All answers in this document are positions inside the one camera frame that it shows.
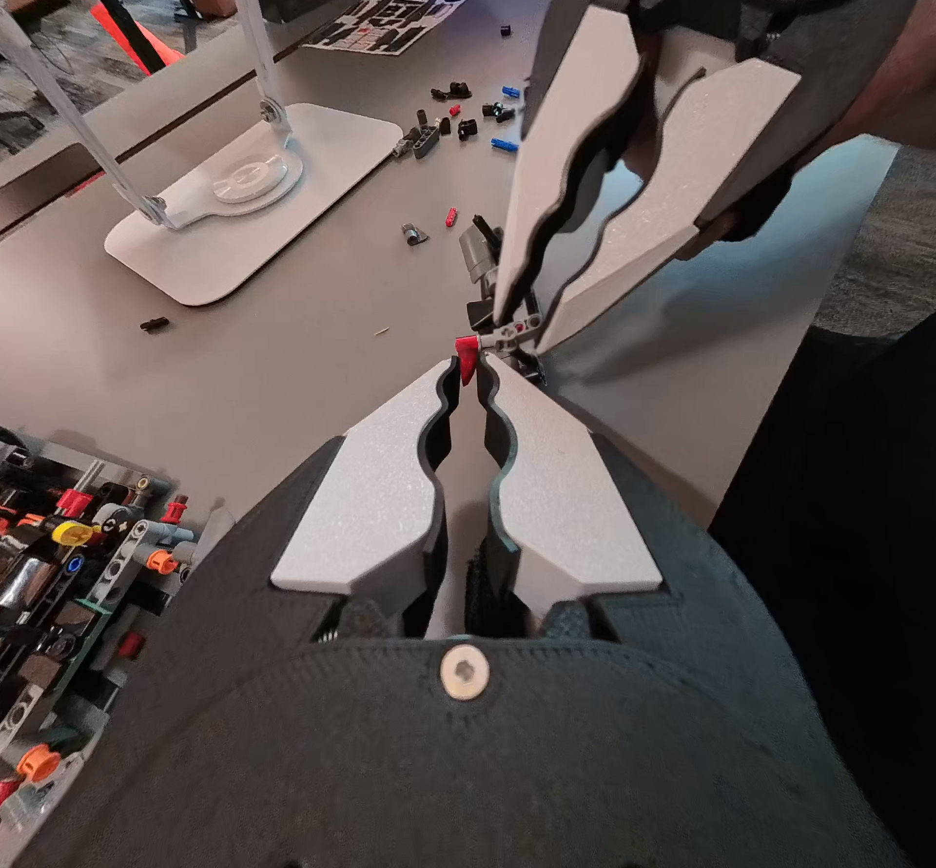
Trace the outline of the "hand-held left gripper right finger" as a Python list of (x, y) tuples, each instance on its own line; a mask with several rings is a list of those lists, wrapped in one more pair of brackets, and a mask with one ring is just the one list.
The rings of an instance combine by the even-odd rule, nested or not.
[(560, 602), (659, 590), (591, 430), (496, 355), (481, 356), (476, 384), (499, 467), (476, 557), (476, 631), (520, 633)]

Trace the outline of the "multicoloured lego car model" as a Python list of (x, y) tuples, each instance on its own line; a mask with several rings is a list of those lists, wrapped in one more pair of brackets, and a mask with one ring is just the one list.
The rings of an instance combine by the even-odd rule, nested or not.
[(1, 430), (2, 804), (64, 789), (155, 621), (233, 526), (172, 482)]

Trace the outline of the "scattered small lego pieces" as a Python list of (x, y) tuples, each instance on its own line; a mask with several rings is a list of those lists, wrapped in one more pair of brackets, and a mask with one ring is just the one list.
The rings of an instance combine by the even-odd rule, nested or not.
[[(504, 86), (501, 91), (503, 100), (482, 104), (482, 120), (505, 124), (516, 118), (520, 109), (515, 103), (526, 100), (528, 89)], [(464, 81), (452, 81), (445, 90), (431, 88), (430, 97), (436, 102), (447, 103), (448, 113), (430, 120), (424, 109), (417, 110), (417, 124), (396, 142), (391, 157), (401, 159), (412, 154), (416, 160), (421, 160), (438, 146), (444, 136), (454, 135), (462, 145), (479, 136), (477, 119), (465, 116), (463, 112), (463, 102), (472, 96), (472, 90)]]

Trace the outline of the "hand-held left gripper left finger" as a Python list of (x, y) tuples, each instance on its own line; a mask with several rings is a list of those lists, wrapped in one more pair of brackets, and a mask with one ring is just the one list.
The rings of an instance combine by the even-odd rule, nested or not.
[(273, 586), (370, 599), (426, 634), (448, 566), (444, 489), (458, 360), (443, 360), (342, 436), (273, 569)]

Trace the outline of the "white book stand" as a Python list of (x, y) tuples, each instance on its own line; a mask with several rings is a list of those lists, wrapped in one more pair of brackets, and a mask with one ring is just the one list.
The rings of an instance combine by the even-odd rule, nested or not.
[(238, 289), (354, 189), (403, 136), (399, 126), (311, 103), (287, 104), (259, 0), (236, 0), (259, 85), (260, 121), (159, 195), (113, 158), (2, 0), (2, 53), (23, 70), (134, 207), (104, 248), (176, 303)]

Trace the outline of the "black sticker sheet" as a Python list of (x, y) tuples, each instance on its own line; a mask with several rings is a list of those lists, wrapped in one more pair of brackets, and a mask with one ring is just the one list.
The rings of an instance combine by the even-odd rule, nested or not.
[(302, 47), (398, 57), (469, 0), (360, 0), (310, 33)]

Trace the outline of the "grey lego sub-assembly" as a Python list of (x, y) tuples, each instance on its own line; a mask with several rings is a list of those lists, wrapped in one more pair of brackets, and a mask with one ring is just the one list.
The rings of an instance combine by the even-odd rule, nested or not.
[(478, 358), (483, 352), (496, 354), (526, 380), (545, 387), (544, 367), (537, 359), (533, 346), (534, 336), (544, 321), (535, 294), (529, 292), (523, 297), (522, 309), (511, 322), (499, 325), (494, 319), (494, 297), (503, 239), (503, 229), (492, 229), (480, 215), (474, 216), (472, 225), (459, 238), (471, 281), (478, 284), (480, 290), (480, 298), (466, 306), (472, 333), (479, 335), (500, 329), (513, 336), (515, 345), (511, 352), (481, 351)]

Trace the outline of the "person in dark shirt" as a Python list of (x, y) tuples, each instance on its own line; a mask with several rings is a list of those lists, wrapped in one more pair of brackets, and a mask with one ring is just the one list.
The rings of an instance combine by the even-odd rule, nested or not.
[(865, 798), (935, 862), (935, 318), (810, 327), (709, 527)]

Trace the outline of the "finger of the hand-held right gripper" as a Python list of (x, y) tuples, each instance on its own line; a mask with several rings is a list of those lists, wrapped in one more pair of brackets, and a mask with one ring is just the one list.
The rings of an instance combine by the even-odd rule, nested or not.
[(683, 88), (663, 121), (653, 173), (607, 221), (589, 264), (558, 295), (538, 354), (576, 336), (696, 237), (696, 220), (799, 81), (751, 58)]
[(589, 6), (517, 154), (495, 289), (497, 324), (512, 318), (531, 289), (555, 234), (591, 210), (606, 149), (625, 131), (642, 67), (629, 16)]

